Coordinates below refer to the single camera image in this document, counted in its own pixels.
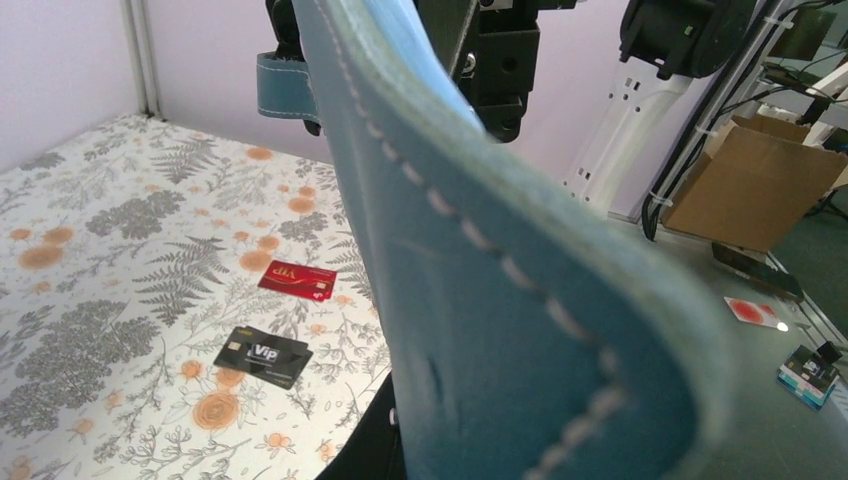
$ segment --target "black card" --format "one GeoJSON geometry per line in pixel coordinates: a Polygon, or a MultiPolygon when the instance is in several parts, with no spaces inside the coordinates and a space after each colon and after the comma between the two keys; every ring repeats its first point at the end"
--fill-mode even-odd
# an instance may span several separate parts
{"type": "Polygon", "coordinates": [[[236,327],[214,364],[249,373],[288,390],[311,357],[312,352],[303,342],[236,327]]]}

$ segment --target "screw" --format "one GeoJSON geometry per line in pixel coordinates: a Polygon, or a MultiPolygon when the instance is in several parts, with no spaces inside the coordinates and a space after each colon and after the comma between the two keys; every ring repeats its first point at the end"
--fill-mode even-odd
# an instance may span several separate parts
{"type": "Polygon", "coordinates": [[[477,68],[477,56],[474,55],[474,52],[468,52],[468,56],[465,57],[465,66],[462,67],[462,74],[471,75],[475,68],[477,68]]]}

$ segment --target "gray table surface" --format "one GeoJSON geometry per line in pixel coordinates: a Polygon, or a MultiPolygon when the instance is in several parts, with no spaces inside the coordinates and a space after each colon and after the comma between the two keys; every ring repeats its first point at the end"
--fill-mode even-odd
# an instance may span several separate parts
{"type": "MultiPolygon", "coordinates": [[[[622,229],[647,241],[640,238],[639,227],[622,229]]],[[[745,324],[727,310],[727,322],[741,347],[735,422],[698,478],[848,479],[848,419],[836,402],[831,398],[816,412],[777,382],[777,369],[786,358],[801,344],[811,346],[795,325],[803,316],[801,310],[723,268],[713,260],[708,242],[667,232],[660,232],[657,239],[662,251],[689,266],[717,296],[768,304],[790,328],[781,332],[745,324]]]]}

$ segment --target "green floor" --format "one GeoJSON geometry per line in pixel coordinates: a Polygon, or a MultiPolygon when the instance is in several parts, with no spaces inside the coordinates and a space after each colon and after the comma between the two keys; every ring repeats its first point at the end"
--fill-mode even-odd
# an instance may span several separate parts
{"type": "MultiPolygon", "coordinates": [[[[848,188],[833,203],[848,212],[848,188]]],[[[773,252],[848,336],[848,221],[827,213],[805,218],[773,252]]]]}

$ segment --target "black smartphone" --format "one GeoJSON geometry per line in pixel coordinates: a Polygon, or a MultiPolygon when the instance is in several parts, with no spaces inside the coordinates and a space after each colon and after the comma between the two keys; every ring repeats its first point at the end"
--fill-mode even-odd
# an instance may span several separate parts
{"type": "Polygon", "coordinates": [[[713,258],[733,269],[741,277],[783,298],[796,302],[804,300],[804,290],[792,275],[771,268],[763,262],[719,243],[713,242],[712,245],[713,258]]]}

